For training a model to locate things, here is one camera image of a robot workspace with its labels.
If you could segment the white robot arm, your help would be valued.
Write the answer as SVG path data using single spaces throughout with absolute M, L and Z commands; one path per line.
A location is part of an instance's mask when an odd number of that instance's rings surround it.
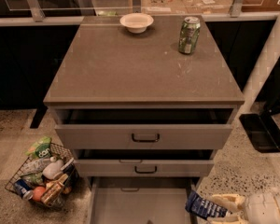
M 251 109 L 279 57 L 280 13 L 245 85 L 245 103 L 237 117 Z M 280 224 L 280 195 L 251 194 L 244 198 L 238 194 L 221 194 L 215 203 L 234 207 L 235 212 L 228 217 L 210 217 L 207 224 Z

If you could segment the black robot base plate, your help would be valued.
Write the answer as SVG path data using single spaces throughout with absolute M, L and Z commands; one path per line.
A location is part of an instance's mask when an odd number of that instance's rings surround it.
M 239 120 L 255 150 L 280 152 L 280 129 L 270 115 L 243 114 Z

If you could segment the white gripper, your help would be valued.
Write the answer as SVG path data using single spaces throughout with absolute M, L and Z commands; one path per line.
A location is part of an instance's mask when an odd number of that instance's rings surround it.
M 252 194 L 245 198 L 239 194 L 214 194 L 210 200 L 232 213 L 243 209 L 247 220 L 240 216 L 210 217 L 209 224 L 279 224 L 276 203 L 271 193 Z

